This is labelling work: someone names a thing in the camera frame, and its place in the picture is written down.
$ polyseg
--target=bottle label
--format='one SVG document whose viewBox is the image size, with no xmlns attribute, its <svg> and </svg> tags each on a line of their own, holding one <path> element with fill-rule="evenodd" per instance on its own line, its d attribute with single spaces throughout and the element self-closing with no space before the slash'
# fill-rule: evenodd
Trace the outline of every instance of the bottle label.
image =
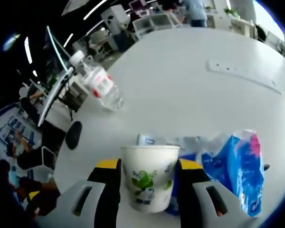
<svg viewBox="0 0 285 228">
<path fill-rule="evenodd" d="M 113 86 L 114 83 L 109 78 L 105 69 L 101 69 L 92 81 L 93 93 L 98 98 L 107 95 Z"/>
</svg>

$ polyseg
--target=bottle cap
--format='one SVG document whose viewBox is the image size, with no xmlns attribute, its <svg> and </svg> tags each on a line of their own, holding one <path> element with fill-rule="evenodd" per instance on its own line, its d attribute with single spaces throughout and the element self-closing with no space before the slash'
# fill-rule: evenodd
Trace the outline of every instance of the bottle cap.
<svg viewBox="0 0 285 228">
<path fill-rule="evenodd" d="M 81 59 L 85 57 L 84 53 L 81 50 L 78 50 L 74 55 L 69 59 L 70 64 L 76 67 L 76 65 L 80 62 Z"/>
</svg>

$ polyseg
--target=blue plastic bag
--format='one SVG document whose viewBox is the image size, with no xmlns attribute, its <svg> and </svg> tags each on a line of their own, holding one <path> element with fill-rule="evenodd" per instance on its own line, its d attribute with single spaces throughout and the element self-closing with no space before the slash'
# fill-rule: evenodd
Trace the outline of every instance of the blue plastic bag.
<svg viewBox="0 0 285 228">
<path fill-rule="evenodd" d="M 254 131 L 244 130 L 232 136 L 220 135 L 213 140 L 201 137 L 168 140 L 154 135 L 139 135 L 137 144 L 180 146 L 180 158 L 201 164 L 212 181 L 219 181 L 239 198 L 242 209 L 249 216 L 256 216 L 261 211 L 264 166 L 260 144 Z M 177 179 L 174 181 L 166 212 L 177 216 Z"/>
</svg>

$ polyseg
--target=paper cup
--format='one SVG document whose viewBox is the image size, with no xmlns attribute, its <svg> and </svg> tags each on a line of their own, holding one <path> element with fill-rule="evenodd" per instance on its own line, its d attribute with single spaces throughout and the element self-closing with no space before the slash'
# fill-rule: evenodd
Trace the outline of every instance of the paper cup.
<svg viewBox="0 0 285 228">
<path fill-rule="evenodd" d="M 178 146 L 131 146 L 122 148 L 125 185 L 130 206 L 156 213 L 170 203 Z"/>
</svg>

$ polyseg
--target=white table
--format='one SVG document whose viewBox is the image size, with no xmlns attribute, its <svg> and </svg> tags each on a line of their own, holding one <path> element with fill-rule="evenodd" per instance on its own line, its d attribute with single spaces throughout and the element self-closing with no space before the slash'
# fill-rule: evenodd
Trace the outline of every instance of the white table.
<svg viewBox="0 0 285 228">
<path fill-rule="evenodd" d="M 230 75 L 206 71 L 207 60 L 241 65 L 275 80 L 282 95 Z M 54 178 L 61 192 L 87 179 L 98 161 L 120 157 L 120 147 L 134 145 L 138 133 L 212 137 L 254 129 L 265 173 L 261 217 L 266 218 L 285 194 L 285 59 L 267 45 L 242 35 L 208 28 L 153 32 L 132 46 L 109 69 L 125 107 L 105 112 L 88 97 L 74 121 L 83 129 L 73 151 L 61 147 Z M 179 218 L 144 215 L 122 202 L 118 228 L 179 228 Z"/>
</svg>

